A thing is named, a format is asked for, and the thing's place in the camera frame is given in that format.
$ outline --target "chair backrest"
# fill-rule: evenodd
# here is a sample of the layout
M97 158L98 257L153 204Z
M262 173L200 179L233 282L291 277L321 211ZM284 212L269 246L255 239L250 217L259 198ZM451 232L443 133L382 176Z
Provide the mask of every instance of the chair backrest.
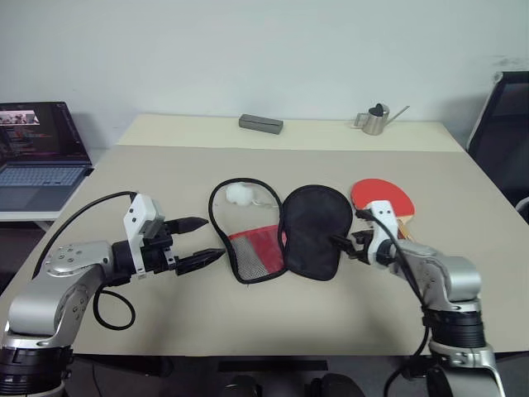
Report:
M529 196L529 71L496 75L467 151L512 205Z

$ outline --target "white wall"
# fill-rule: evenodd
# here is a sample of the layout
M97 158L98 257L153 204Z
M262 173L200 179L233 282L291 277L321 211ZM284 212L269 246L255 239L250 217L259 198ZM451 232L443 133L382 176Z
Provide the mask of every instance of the white wall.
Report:
M527 0L2 0L0 102L64 100L91 147L138 112L474 124L529 67Z

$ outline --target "paddle handle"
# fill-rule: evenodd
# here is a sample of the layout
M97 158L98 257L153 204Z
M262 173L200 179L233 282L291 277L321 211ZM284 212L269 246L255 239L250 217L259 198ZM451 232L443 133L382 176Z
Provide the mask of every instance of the paddle handle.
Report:
M414 242L415 240L413 239L412 235L408 231L404 222L401 219L397 218L397 223L398 223L398 231L400 232L400 234L402 234L406 240L409 240L410 242Z

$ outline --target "beige table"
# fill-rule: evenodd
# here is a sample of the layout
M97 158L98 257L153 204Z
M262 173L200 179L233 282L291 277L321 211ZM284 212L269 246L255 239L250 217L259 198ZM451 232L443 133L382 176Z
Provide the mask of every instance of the beige table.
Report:
M303 150L294 150L299 137L305 138L299 144ZM240 130L236 119L144 115L120 143L83 184L60 221L88 201L122 189L138 189L158 199L167 218L207 218L213 187L231 177L262 179L282 199L304 184L326 184L348 194L358 179L389 179L416 204L417 216L409 226L418 241L467 256L477 265L484 280L489 342L499 352L529 348L529 227L442 125L396 122L373 137L343 122L286 122L282 135L271 136ZM59 243L125 239L126 207L125 198L100 205L73 224ZM12 297L29 280L42 246L0 299L2 322ZM212 227L176 237L181 256L210 246L222 246ZM241 285L223 257L189 275L157 275L118 290L135 305L136 324L124 332L108 331L87 313L76 352L409 354L422 335L420 310L405 282L346 258L328 282L286 273ZM127 321L121 304L111 298L102 298L102 303L104 318Z

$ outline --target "laptop touchpad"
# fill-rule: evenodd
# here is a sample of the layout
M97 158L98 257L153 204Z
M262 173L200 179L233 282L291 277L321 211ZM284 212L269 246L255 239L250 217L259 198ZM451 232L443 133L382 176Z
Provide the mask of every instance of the laptop touchpad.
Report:
M38 193L36 188L0 188L0 210L21 210Z

